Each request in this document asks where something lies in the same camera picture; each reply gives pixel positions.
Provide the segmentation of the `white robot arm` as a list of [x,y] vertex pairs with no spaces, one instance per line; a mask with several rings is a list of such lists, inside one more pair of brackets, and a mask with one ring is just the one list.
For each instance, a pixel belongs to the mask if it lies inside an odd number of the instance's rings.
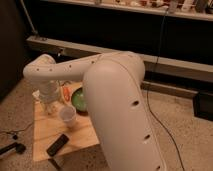
[[130,51],[102,53],[57,63],[42,54],[23,75],[51,103],[60,98],[59,83],[82,83],[92,125],[111,171],[167,171],[140,89],[143,59]]

